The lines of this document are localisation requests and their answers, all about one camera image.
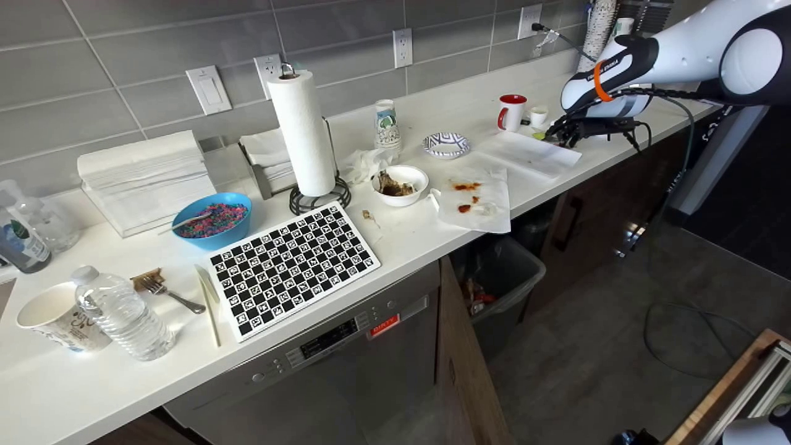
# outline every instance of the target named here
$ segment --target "tile backsplash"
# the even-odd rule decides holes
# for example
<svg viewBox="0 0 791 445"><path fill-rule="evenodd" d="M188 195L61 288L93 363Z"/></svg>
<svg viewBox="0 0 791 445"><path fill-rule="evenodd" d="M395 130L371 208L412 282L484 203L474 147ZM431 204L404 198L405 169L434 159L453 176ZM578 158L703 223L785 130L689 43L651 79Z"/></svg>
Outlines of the tile backsplash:
<svg viewBox="0 0 791 445"><path fill-rule="evenodd" d="M78 153L192 129L237 141L276 126L251 56L316 74L323 113L518 63L518 6L538 0L2 0L0 177L29 193L78 184ZM546 0L544 22L580 42L586 0ZM415 63L392 69L391 32ZM214 63L233 109L203 115L185 69Z"/></svg>

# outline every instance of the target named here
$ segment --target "red light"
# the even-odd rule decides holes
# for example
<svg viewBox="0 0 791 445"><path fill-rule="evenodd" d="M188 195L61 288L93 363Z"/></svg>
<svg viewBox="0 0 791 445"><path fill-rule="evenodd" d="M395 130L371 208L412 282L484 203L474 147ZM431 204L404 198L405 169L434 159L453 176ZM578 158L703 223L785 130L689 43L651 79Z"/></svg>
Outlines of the red light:
<svg viewBox="0 0 791 445"><path fill-rule="evenodd" d="M385 330L391 330L392 325L401 324L401 313L389 316L385 320L376 324L374 329L369 329L369 337L376 337Z"/></svg>

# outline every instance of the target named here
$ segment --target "white countertop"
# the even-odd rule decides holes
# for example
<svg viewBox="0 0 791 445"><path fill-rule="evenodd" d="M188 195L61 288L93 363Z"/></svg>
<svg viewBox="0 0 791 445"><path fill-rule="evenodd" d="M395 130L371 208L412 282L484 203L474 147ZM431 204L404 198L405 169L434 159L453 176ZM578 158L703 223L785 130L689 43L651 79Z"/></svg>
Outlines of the white countertop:
<svg viewBox="0 0 791 445"><path fill-rule="evenodd" d="M496 163L480 153L495 141L496 95L518 90L531 104L548 104L552 115L558 115L557 95L574 63L575 56L564 51L397 99L404 163L426 166L428 169ZM679 109L662 101L656 101L641 117L652 126L656 141L688 124ZM331 115L329 120L336 147L355 150L371 146L374 105ZM428 158L421 153L421 141L434 130L465 132L474 143L471 153L457 159ZM635 153L621 135L614 141L580 141L578 150L583 153L580 159L553 181L533 176L525 166L501 163L509 172L512 216ZM190 277L192 265L207 261L207 252L175 239L170 232L120 239L106 223L98 223L69 252L55 257L46 268L20 273L0 319L0 443L88 443L102 438L480 237L471 229L437 224L428 198L412 208L383 208L365 184L354 184L352 193L354 203L345 211L378 255L380 267L245 342L233 340L230 320L219 319L222 345L214 345L207 313L192 316L170 298L155 298L155 310L166 313L170 325L181 330L177 342L169 355L150 363L125 355L118 345L91 355L69 354L14 325L18 308L36 288L69 278L77 265L88 261L114 273L137 273L163 265L172 273ZM287 195L274 195L258 203L255 227L266 229L289 216ZM185 278L181 292L201 298L192 278Z"/></svg>

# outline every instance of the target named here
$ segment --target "power outlet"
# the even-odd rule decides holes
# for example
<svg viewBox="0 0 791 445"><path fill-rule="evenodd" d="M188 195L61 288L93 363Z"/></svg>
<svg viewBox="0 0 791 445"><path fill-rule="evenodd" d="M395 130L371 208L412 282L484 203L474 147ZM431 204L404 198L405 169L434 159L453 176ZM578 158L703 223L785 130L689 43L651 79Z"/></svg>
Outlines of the power outlet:
<svg viewBox="0 0 791 445"><path fill-rule="evenodd" d="M203 113L219 113L230 109L217 66L188 69L188 79L192 84Z"/></svg>
<svg viewBox="0 0 791 445"><path fill-rule="evenodd" d="M518 10L518 28L516 40L527 40L531 35L538 35L531 28L533 22L542 22L542 5L530 5Z"/></svg>
<svg viewBox="0 0 791 445"><path fill-rule="evenodd" d="M280 79L282 74L280 54L255 56L251 61L255 61L258 80L261 84L265 99L273 99L266 80Z"/></svg>
<svg viewBox="0 0 791 445"><path fill-rule="evenodd" d="M392 63L407 66L412 63L412 28L392 28Z"/></svg>

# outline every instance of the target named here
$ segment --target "blue bowl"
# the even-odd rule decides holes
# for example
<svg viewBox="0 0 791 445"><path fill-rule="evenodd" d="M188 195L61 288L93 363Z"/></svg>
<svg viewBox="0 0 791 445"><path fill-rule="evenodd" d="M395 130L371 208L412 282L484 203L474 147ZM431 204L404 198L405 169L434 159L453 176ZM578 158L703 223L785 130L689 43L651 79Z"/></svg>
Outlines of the blue bowl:
<svg viewBox="0 0 791 445"><path fill-rule="evenodd" d="M214 232L214 235L203 235L203 237L185 237L185 235L177 235L175 227L181 227L185 219L190 216L197 216L203 214L209 204L239 204L245 208L245 214L230 224L228 229L222 232ZM185 239L185 241L192 241L197 244L201 250L219 250L226 244L233 244L243 237L247 237L250 232L250 211L251 211L251 200L245 195L245 193L214 193L214 195L207 195L207 198L201 198L190 204L185 204L170 223L170 229L175 237Z"/></svg>

